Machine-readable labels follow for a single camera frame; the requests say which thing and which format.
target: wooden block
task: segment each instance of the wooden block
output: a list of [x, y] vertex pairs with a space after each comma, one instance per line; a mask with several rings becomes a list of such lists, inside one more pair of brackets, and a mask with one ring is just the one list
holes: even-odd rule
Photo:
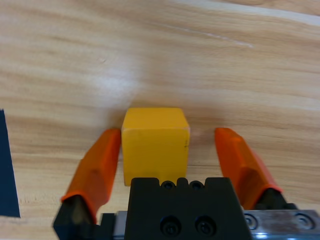
[[185, 177], [190, 128], [180, 108], [130, 108], [122, 125], [124, 184], [133, 178]]

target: wooden table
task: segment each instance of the wooden table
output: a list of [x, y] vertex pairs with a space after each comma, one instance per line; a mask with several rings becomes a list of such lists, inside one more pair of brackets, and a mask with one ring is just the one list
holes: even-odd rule
[[[320, 0], [1, 0], [0, 108], [21, 219], [51, 228], [77, 164], [129, 107], [180, 107], [188, 179], [221, 176], [214, 129], [241, 134], [285, 197], [320, 211]], [[125, 210], [122, 157], [111, 201]]]

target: yellow cube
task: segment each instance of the yellow cube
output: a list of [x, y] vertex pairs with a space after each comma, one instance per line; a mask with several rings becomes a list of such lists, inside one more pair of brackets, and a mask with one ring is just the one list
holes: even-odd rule
[[133, 178], [177, 183], [186, 177], [190, 128], [180, 108], [134, 107], [122, 125], [124, 184]]

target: orange rubber fingertip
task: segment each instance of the orange rubber fingertip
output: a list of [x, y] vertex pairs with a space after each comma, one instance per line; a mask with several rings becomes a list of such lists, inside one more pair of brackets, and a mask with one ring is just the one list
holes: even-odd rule
[[81, 160], [65, 196], [61, 201], [80, 195], [94, 223], [97, 211], [106, 204], [112, 193], [121, 146], [120, 129], [108, 129]]
[[216, 128], [214, 139], [222, 174], [230, 178], [244, 209], [253, 209], [268, 188], [282, 192], [243, 137], [230, 128]]

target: dark blue paper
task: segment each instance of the dark blue paper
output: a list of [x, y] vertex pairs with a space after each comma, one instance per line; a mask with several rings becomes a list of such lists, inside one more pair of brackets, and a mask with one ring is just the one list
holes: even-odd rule
[[0, 110], [0, 216], [20, 218], [15, 174], [3, 110]]

